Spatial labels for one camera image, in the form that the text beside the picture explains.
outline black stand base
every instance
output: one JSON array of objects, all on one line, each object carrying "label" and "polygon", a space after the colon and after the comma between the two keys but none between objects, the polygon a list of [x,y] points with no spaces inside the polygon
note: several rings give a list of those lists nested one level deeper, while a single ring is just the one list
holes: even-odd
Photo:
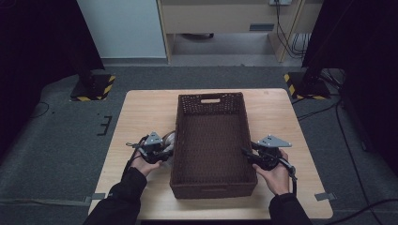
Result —
[{"label": "black stand base", "polygon": [[103,100],[108,96],[114,83],[115,76],[110,74],[105,75],[92,75],[94,78],[93,87],[85,87],[79,80],[76,83],[70,100],[72,101],[88,101],[88,100]]},{"label": "black stand base", "polygon": [[323,81],[319,80],[311,88],[308,88],[303,85],[303,78],[303,72],[289,72],[284,75],[284,80],[287,83],[292,98],[330,98],[330,91]]}]

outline black sleeve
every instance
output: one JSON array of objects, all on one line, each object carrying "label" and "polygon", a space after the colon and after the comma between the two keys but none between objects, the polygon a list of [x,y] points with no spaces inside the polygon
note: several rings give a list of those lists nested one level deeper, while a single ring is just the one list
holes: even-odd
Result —
[{"label": "black sleeve", "polygon": [[135,168],[129,168],[120,183],[109,191],[108,198],[101,200],[84,225],[134,224],[141,207],[141,194],[146,178]]},{"label": "black sleeve", "polygon": [[273,225],[313,224],[292,193],[276,195],[269,204],[269,214]]}]

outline person's arm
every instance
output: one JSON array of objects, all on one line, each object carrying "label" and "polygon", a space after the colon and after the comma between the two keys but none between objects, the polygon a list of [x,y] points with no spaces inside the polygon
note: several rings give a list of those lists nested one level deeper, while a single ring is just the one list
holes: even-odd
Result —
[{"label": "person's arm", "polygon": [[114,185],[108,197],[97,204],[84,225],[134,224],[141,208],[140,198],[146,186],[145,177],[160,165],[161,161],[149,164],[141,157],[136,158],[121,182]]},{"label": "person's arm", "polygon": [[[281,149],[281,153],[287,160],[288,156],[284,150]],[[253,167],[264,177],[269,190],[275,194],[269,204],[269,214],[273,225],[313,224],[299,200],[289,192],[289,174],[284,165],[280,163],[272,171],[264,171],[256,164],[253,164]]]}]

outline wall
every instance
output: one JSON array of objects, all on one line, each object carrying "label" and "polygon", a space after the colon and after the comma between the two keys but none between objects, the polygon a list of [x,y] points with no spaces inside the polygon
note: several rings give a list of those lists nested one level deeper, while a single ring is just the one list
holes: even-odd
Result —
[{"label": "wall", "polygon": [[101,58],[166,58],[156,0],[77,0]]}]

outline black and yellow hazard tape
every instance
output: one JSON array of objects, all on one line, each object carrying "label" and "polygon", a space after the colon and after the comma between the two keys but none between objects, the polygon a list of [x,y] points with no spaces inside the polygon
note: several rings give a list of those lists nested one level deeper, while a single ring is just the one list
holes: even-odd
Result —
[{"label": "black and yellow hazard tape", "polygon": [[100,96],[78,96],[78,97],[71,97],[71,101],[90,101],[90,100],[104,100],[108,97],[109,92],[112,89],[112,85],[114,84],[115,76],[112,75],[109,77],[107,84],[105,85],[103,92]]},{"label": "black and yellow hazard tape", "polygon": [[290,92],[290,96],[292,96],[292,99],[303,99],[303,98],[310,98],[310,99],[327,99],[329,96],[320,96],[320,95],[299,95],[297,93],[297,88],[295,88],[294,84],[292,83],[292,80],[290,79],[289,74],[284,74],[284,81],[287,84],[287,87]]}]

